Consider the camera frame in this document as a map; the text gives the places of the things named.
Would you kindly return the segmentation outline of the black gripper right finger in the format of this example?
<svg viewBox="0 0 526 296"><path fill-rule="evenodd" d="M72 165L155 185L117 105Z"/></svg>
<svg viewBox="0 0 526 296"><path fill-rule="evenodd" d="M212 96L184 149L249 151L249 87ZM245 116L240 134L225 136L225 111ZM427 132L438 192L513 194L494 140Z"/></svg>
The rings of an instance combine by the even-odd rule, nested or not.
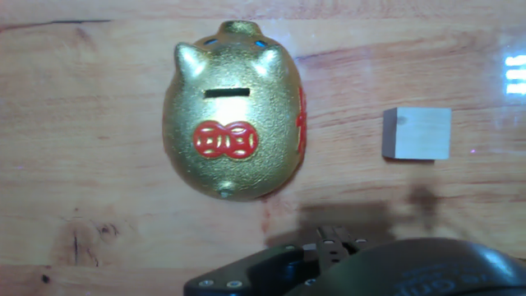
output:
<svg viewBox="0 0 526 296"><path fill-rule="evenodd" d="M362 236L350 233L344 229L340 234L340 240L349 256L356 254L368 247L368 240Z"/></svg>

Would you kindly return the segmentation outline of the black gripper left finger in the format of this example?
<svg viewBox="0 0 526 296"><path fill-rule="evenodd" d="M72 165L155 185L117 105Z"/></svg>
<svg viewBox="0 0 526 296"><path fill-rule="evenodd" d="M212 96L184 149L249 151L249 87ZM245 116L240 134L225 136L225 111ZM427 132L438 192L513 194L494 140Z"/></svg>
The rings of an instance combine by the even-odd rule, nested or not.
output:
<svg viewBox="0 0 526 296"><path fill-rule="evenodd" d="M184 296L299 295L323 271L344 258L344 228L316 230L314 248L287 243L199 275L185 283Z"/></svg>

